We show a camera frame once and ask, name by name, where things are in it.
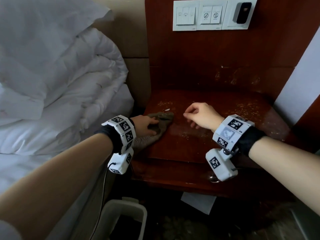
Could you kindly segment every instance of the trash can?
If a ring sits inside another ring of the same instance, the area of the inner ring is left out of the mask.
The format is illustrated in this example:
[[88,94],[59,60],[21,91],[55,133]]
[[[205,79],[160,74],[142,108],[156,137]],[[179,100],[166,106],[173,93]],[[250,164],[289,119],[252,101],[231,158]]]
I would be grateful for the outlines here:
[[104,205],[92,240],[108,239],[120,215],[129,216],[141,222],[138,240],[142,240],[146,226],[147,210],[143,205],[139,204],[137,199],[128,197],[122,197],[122,200],[110,200]]

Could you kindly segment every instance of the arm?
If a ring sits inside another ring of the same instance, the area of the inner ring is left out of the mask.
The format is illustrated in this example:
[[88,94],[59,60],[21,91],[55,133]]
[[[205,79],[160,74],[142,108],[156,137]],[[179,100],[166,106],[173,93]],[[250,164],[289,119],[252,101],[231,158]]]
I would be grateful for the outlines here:
[[[190,105],[183,115],[192,121],[191,127],[203,127],[213,132],[224,120],[206,103]],[[270,137],[262,137],[251,147],[249,157],[320,215],[319,156]]]
[[[153,135],[147,116],[131,118],[137,136]],[[96,134],[53,157],[0,195],[0,219],[24,239],[44,239],[113,150],[112,141]]]

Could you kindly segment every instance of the wire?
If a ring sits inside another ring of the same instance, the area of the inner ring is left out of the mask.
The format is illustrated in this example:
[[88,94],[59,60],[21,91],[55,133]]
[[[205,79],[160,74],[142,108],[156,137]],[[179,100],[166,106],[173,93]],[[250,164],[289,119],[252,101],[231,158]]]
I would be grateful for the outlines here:
[[116,163],[115,162],[110,163],[110,165],[108,166],[108,169],[106,170],[106,174],[104,175],[103,189],[102,189],[102,199],[101,199],[101,207],[100,207],[99,217],[98,217],[98,220],[97,220],[96,224],[94,225],[94,229],[93,229],[93,232],[92,232],[89,240],[91,240],[92,237],[94,236],[94,233],[96,232],[96,229],[97,229],[100,217],[101,217],[101,212],[102,212],[102,208],[103,208],[103,199],[104,199],[104,188],[105,188],[105,184],[106,184],[107,174],[109,172],[109,168],[110,168],[111,165],[116,165]]

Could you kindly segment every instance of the person's left hand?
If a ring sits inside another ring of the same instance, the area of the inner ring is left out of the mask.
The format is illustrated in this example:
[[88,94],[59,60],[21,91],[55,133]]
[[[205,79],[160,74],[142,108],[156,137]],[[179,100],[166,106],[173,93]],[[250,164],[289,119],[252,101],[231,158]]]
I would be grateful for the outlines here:
[[155,117],[150,118],[149,116],[138,115],[130,119],[134,122],[137,137],[155,136],[157,134],[154,130],[148,129],[148,125],[159,123]]

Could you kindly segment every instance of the beige wall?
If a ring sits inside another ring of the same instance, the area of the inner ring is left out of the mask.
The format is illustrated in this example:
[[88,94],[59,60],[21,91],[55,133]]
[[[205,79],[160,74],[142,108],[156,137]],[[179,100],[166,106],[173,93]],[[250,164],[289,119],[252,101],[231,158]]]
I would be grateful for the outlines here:
[[95,23],[94,27],[112,39],[120,49],[129,74],[127,84],[140,107],[150,97],[150,72],[144,0],[94,0],[114,12],[113,22]]

